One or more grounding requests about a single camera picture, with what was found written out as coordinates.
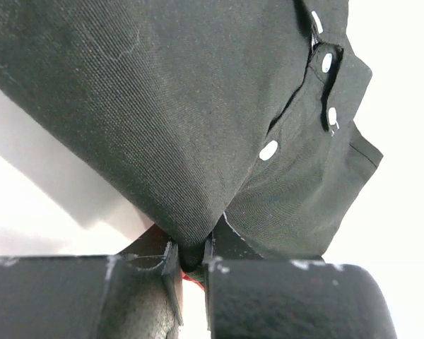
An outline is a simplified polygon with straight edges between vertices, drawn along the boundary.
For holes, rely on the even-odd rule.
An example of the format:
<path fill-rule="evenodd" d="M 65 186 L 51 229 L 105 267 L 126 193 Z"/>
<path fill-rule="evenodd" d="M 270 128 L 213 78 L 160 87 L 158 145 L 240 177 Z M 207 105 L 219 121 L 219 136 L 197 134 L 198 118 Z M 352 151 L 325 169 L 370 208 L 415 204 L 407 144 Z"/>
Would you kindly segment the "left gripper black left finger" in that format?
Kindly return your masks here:
<path fill-rule="evenodd" d="M 176 338 L 177 244 L 151 227 L 115 255 L 0 256 L 0 338 Z"/>

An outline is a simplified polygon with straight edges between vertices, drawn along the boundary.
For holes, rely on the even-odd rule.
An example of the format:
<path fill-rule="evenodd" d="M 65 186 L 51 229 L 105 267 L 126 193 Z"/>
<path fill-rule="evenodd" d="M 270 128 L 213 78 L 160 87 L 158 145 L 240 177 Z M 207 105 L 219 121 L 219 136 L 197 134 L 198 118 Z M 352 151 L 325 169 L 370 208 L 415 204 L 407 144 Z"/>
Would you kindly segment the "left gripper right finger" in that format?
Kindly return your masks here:
<path fill-rule="evenodd" d="M 359 266 L 266 260 L 224 218 L 203 265 L 212 338 L 396 337 L 379 285 Z"/>

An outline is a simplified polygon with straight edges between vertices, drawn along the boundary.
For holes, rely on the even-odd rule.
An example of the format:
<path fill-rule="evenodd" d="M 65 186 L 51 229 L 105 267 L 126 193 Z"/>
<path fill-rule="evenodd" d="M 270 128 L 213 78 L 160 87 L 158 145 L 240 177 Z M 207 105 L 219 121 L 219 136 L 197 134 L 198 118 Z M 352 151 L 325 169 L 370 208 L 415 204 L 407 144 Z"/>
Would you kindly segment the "black long sleeve shirt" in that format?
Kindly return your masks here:
<path fill-rule="evenodd" d="M 175 239 L 319 259 L 381 152 L 347 1 L 0 1 L 0 89 Z"/>

